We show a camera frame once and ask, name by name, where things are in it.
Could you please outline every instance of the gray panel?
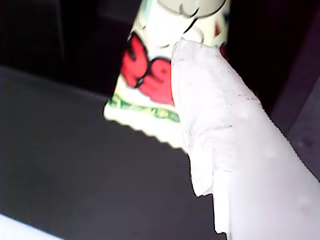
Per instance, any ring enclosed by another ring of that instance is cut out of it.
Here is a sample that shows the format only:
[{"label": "gray panel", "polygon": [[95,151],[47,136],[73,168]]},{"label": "gray panel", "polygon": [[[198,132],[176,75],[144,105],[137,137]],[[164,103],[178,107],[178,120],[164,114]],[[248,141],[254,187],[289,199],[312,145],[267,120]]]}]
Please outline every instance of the gray panel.
[{"label": "gray panel", "polygon": [[188,157],[106,121],[106,98],[9,69],[3,90],[2,213],[66,240],[225,239]]},{"label": "gray panel", "polygon": [[304,164],[320,180],[320,77],[291,128],[288,139]]},{"label": "gray panel", "polygon": [[320,75],[320,5],[271,118],[287,135]]}]

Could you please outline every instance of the dark gray surface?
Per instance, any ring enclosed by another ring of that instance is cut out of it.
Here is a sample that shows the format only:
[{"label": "dark gray surface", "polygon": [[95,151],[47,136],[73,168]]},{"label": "dark gray surface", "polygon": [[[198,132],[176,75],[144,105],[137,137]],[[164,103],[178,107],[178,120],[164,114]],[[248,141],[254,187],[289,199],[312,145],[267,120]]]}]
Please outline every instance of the dark gray surface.
[{"label": "dark gray surface", "polygon": [[213,240],[180,150],[103,118],[106,99],[1,70],[1,212],[67,240]]},{"label": "dark gray surface", "polygon": [[286,136],[304,107],[319,76],[320,4],[292,66],[288,81],[271,112],[272,120],[277,123]]},{"label": "dark gray surface", "polygon": [[320,180],[320,75],[291,128],[288,139]]}]

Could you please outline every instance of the white surface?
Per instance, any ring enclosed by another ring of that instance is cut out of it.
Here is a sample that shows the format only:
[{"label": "white surface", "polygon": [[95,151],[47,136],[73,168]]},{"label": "white surface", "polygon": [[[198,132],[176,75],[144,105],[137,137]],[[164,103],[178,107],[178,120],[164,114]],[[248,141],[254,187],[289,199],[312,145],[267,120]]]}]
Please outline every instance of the white surface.
[{"label": "white surface", "polygon": [[1,240],[62,240],[39,229],[0,214]]},{"label": "white surface", "polygon": [[[194,192],[208,194],[215,181],[216,231],[233,240],[320,239],[318,180],[219,51],[181,40],[171,71]],[[213,178],[217,170],[227,179]]]}]

